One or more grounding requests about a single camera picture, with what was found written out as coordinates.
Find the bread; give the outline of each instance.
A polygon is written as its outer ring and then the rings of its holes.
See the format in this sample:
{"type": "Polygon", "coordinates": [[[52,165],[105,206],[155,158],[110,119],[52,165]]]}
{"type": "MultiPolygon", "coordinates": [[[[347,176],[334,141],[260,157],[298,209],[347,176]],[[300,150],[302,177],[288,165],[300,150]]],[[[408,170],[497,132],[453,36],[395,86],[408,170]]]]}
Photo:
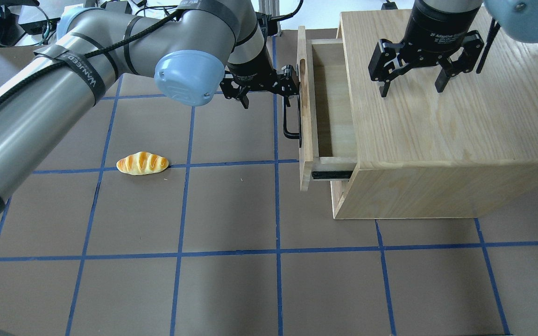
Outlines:
{"type": "Polygon", "coordinates": [[[162,156],[148,152],[138,152],[121,159],[115,166],[125,174],[146,175],[162,172],[169,167],[169,161],[162,156]]]}

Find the wooden cabinet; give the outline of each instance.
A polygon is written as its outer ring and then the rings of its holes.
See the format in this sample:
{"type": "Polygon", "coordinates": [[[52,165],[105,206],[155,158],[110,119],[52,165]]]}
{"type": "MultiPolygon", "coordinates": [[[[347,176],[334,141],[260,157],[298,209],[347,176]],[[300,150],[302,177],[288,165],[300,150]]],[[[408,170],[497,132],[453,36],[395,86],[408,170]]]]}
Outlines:
{"type": "Polygon", "coordinates": [[[332,40],[299,29],[301,189],[331,180],[335,219],[478,217],[538,186],[538,45],[500,31],[481,74],[437,93],[439,68],[411,70],[381,98],[372,51],[409,15],[341,13],[332,40]]]}

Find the black cable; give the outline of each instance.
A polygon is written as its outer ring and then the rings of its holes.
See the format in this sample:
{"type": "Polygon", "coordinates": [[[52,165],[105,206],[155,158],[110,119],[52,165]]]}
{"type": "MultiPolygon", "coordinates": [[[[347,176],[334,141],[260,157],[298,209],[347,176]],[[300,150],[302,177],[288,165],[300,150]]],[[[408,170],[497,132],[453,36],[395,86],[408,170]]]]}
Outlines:
{"type": "Polygon", "coordinates": [[[136,13],[134,13],[134,15],[138,15],[138,13],[142,12],[142,11],[145,11],[146,9],[153,9],[153,10],[157,10],[157,11],[162,11],[163,9],[171,9],[171,8],[176,8],[177,6],[175,5],[172,5],[172,6],[144,6],[142,7],[141,9],[138,9],[136,11],[136,13]]]}
{"type": "Polygon", "coordinates": [[[495,19],[491,19],[489,33],[487,34],[487,42],[485,43],[485,47],[483,48],[483,55],[481,56],[481,61],[479,62],[479,65],[476,67],[477,74],[480,74],[480,72],[483,70],[483,66],[485,66],[485,60],[487,60],[487,55],[489,55],[489,49],[491,49],[493,40],[495,40],[495,36],[497,36],[497,32],[499,32],[499,29],[501,27],[502,26],[499,24],[499,22],[497,22],[495,19]]]}
{"type": "MultiPolygon", "coordinates": [[[[151,25],[148,28],[145,28],[142,32],[139,32],[138,34],[134,34],[133,36],[126,38],[120,42],[116,42],[112,45],[109,45],[109,47],[103,48],[103,49],[97,49],[95,51],[91,51],[89,53],[86,53],[84,57],[91,58],[94,56],[102,55],[104,53],[109,53],[109,51],[112,51],[114,49],[117,49],[119,47],[123,47],[124,45],[131,43],[133,41],[138,40],[139,38],[151,34],[155,30],[158,30],[160,27],[165,25],[167,22],[173,20],[175,17],[177,17],[179,13],[177,11],[171,13],[168,17],[164,17],[160,21],[156,22],[155,24],[151,25]]],[[[22,79],[20,82],[18,82],[16,85],[11,87],[9,90],[6,91],[6,93],[2,94],[0,96],[0,105],[6,102],[9,98],[11,98],[14,94],[18,93],[21,89],[23,89],[26,85],[34,82],[35,80],[41,78],[42,76],[50,73],[53,70],[57,70],[65,65],[64,62],[57,62],[53,63],[45,68],[42,68],[41,70],[36,71],[34,74],[29,75],[28,77],[22,79]]]]}
{"type": "Polygon", "coordinates": [[[47,20],[47,28],[46,30],[42,33],[41,35],[41,44],[45,43],[45,41],[47,41],[47,38],[49,37],[49,34],[51,34],[51,31],[53,30],[53,24],[51,24],[51,19],[49,19],[49,16],[47,15],[47,13],[45,13],[45,11],[43,11],[43,9],[39,6],[36,6],[37,9],[39,9],[39,11],[41,11],[41,13],[43,13],[43,15],[45,16],[45,19],[47,20]]]}
{"type": "Polygon", "coordinates": [[[298,6],[296,7],[296,9],[294,9],[294,11],[292,13],[286,14],[286,15],[276,16],[271,20],[272,21],[284,21],[284,20],[287,20],[287,19],[291,19],[294,15],[296,15],[296,13],[298,13],[300,8],[303,6],[303,2],[304,2],[304,0],[300,0],[300,2],[298,3],[298,6]]]}
{"type": "Polygon", "coordinates": [[[51,40],[51,38],[55,35],[55,32],[56,32],[56,29],[49,32],[49,35],[47,36],[47,38],[45,38],[45,40],[43,40],[43,41],[41,41],[39,43],[41,43],[42,45],[49,45],[49,40],[51,40]]]}

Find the drawer handle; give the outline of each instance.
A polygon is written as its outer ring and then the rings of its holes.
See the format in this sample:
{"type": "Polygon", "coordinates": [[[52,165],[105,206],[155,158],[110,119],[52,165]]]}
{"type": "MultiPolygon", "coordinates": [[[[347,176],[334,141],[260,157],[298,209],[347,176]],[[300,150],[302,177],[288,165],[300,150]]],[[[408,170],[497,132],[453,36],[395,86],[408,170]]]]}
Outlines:
{"type": "MultiPolygon", "coordinates": [[[[298,105],[298,121],[300,121],[300,97],[296,96],[298,105]]],[[[290,106],[290,98],[283,98],[283,135],[292,140],[300,140],[300,133],[293,133],[288,131],[288,113],[286,112],[290,106]]]]}

